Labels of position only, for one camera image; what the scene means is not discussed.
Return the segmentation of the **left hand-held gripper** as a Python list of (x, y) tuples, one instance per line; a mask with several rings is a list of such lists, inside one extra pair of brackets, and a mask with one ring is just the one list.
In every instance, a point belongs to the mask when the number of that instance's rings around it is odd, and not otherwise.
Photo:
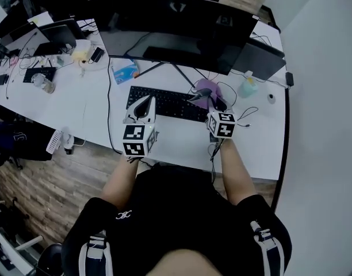
[(144, 96), (129, 106), (127, 117), (124, 119), (122, 140), (125, 156), (132, 158), (148, 156), (157, 141), (155, 120), (156, 98), (154, 96)]

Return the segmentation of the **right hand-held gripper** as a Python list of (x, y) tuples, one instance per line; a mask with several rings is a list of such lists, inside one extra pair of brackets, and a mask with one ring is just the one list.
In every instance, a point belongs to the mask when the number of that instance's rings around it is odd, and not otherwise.
[(214, 138), (231, 139), (234, 134), (237, 116), (232, 110), (232, 106), (223, 98), (219, 98), (220, 91), (203, 88), (197, 91), (190, 103), (208, 103), (208, 120), (206, 126)]

